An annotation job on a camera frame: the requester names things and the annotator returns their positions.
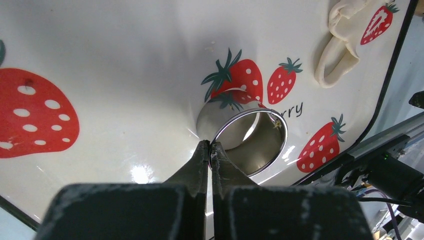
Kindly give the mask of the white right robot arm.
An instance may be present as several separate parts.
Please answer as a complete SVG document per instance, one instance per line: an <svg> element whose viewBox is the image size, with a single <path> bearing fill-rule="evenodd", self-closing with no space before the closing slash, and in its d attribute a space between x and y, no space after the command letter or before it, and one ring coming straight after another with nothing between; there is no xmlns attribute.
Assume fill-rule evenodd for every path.
<svg viewBox="0 0 424 240"><path fill-rule="evenodd" d="M424 221L424 172L400 161L407 147L424 139L421 112L368 139L343 155L335 185L371 184L394 200L404 215Z"/></svg>

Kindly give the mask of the white strawberry print tray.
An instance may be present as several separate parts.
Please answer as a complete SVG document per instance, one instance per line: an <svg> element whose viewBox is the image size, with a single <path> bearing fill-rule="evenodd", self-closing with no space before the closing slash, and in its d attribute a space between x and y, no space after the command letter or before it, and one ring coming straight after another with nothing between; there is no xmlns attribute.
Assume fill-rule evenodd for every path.
<svg viewBox="0 0 424 240"><path fill-rule="evenodd" d="M331 88L315 80L340 0L3 0L0 197L40 223L75 183L160 183L192 156L206 101L259 97L288 127L276 161L250 176L301 183L372 129L417 6L359 45Z"/></svg>

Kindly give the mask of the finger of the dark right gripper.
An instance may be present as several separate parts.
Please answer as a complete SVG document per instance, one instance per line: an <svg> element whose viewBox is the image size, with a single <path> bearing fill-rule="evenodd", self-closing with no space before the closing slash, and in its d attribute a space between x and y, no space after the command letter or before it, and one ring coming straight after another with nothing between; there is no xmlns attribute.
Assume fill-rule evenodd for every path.
<svg viewBox="0 0 424 240"><path fill-rule="evenodd" d="M414 93L412 97L409 99L408 103L411 106L424 109L424 91L419 91Z"/></svg>

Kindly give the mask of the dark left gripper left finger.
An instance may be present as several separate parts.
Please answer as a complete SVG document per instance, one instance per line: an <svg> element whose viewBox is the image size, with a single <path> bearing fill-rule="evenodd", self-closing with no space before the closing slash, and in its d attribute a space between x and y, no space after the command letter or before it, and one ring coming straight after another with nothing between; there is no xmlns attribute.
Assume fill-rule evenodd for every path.
<svg viewBox="0 0 424 240"><path fill-rule="evenodd" d="M203 240L210 142L162 183L75 183L51 201L37 240Z"/></svg>

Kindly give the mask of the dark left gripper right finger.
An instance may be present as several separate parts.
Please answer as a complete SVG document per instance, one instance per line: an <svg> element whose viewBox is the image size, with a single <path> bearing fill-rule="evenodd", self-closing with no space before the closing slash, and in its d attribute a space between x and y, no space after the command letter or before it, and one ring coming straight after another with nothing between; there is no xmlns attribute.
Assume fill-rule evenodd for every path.
<svg viewBox="0 0 424 240"><path fill-rule="evenodd" d="M371 240L356 197L340 187L260 186L210 145L217 240Z"/></svg>

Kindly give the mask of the white dough piece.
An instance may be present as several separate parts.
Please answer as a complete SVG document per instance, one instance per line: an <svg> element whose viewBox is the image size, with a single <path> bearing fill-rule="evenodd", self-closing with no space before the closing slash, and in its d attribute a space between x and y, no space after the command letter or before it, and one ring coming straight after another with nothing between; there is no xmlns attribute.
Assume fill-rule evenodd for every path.
<svg viewBox="0 0 424 240"><path fill-rule="evenodd" d="M318 84L325 89L335 86L360 62L357 47L382 35L398 11L394 0L341 0L335 4L328 15L332 38L314 73Z"/></svg>

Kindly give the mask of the round steel dough cutter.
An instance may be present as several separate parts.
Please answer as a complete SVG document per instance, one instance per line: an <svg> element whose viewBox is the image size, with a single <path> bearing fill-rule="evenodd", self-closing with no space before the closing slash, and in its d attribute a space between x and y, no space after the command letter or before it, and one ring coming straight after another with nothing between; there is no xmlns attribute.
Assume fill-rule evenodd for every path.
<svg viewBox="0 0 424 240"><path fill-rule="evenodd" d="M271 166L288 140L288 125L278 111L241 89L208 99L196 120L197 136L221 144L229 160L251 177Z"/></svg>

